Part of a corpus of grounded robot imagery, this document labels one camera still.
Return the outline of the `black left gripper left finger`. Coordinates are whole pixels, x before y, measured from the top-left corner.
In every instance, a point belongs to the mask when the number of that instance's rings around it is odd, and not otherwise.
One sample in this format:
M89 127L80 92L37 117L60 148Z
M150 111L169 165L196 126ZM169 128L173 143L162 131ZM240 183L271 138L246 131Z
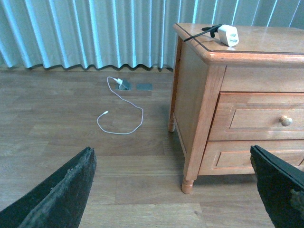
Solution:
M96 170L87 147L0 213L2 228L77 228Z

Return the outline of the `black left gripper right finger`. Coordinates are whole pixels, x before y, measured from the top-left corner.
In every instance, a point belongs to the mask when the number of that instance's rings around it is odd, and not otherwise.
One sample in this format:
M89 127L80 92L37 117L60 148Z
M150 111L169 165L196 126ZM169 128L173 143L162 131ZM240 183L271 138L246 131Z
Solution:
M276 228L304 226L304 172L262 147L250 148L257 190Z

